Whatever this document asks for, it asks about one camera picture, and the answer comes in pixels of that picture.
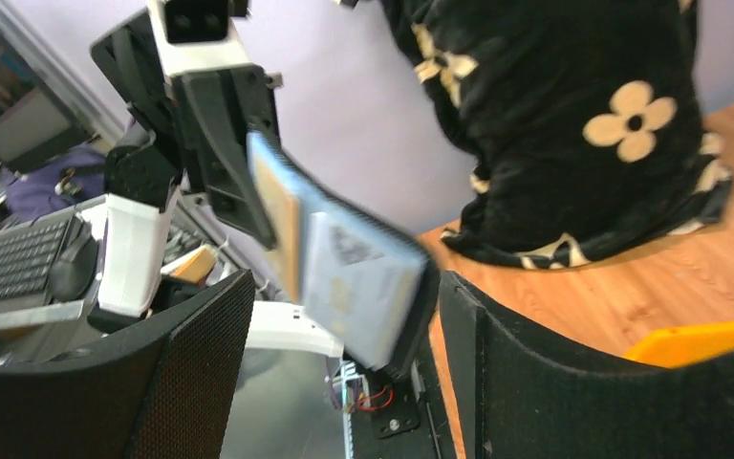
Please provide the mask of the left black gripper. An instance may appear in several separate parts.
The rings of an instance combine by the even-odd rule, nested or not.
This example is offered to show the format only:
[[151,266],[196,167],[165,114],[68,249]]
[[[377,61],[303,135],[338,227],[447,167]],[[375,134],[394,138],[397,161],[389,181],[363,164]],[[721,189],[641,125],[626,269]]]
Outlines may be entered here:
[[165,209],[188,178],[219,221],[273,248],[249,172],[248,133],[274,128],[279,76],[238,66],[165,77],[147,9],[96,41],[91,57],[135,123],[109,154],[108,192]]

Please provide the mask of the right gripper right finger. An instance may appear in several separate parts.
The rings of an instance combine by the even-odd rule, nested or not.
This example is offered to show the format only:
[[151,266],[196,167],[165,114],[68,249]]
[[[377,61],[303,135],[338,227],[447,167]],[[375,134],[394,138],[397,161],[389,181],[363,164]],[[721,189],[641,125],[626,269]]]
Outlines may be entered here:
[[616,357],[443,274],[439,312],[470,458],[734,458],[734,351]]

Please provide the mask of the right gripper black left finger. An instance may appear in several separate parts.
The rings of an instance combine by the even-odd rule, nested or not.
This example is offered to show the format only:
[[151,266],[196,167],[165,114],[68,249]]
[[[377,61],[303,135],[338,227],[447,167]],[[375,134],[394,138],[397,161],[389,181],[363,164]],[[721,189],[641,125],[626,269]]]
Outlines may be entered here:
[[0,458],[217,458],[253,311],[241,270],[41,363],[0,366]]

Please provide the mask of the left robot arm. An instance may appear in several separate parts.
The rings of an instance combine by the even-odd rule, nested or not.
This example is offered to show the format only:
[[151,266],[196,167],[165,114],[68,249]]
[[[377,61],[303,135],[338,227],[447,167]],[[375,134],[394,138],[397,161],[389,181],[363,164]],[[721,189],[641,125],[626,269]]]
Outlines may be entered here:
[[151,1],[91,46],[135,121],[104,168],[103,265],[88,316],[103,334],[152,314],[183,181],[223,224],[276,245],[248,172],[248,133],[278,131],[275,84],[234,27],[247,15],[245,1]]

